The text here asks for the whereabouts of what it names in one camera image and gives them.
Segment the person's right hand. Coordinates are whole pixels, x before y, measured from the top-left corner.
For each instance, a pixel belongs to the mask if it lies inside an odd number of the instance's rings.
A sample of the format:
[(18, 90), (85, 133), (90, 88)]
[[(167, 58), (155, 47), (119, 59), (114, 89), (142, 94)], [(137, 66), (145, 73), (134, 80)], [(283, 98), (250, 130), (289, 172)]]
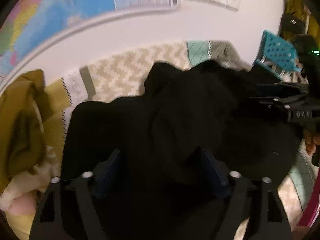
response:
[(312, 156), (316, 152), (317, 146), (320, 145), (320, 135), (313, 134), (308, 129), (305, 129), (304, 141), (308, 155)]

